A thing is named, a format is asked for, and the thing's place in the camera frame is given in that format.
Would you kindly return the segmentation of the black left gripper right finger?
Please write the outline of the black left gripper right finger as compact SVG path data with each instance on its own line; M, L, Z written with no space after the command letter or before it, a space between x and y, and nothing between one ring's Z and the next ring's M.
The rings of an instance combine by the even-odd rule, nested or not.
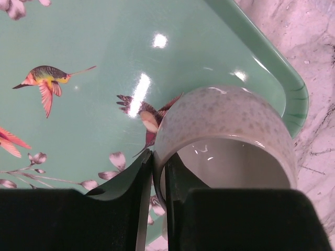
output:
M169 250L331 250L310 200L292 189L212 189L177 154L165 166Z

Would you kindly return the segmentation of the grey white mug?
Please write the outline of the grey white mug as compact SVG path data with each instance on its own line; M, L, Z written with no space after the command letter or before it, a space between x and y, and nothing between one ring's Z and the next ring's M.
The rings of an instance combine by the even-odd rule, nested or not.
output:
M242 87L198 88L168 110L154 144L153 178L162 204L174 154L211 188L297 187L293 140L282 117Z

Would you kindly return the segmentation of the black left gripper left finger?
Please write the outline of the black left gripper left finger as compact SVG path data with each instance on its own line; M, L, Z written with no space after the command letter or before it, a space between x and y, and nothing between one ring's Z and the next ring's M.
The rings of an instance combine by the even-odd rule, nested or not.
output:
M152 152L82 194L1 190L1 250L144 250Z

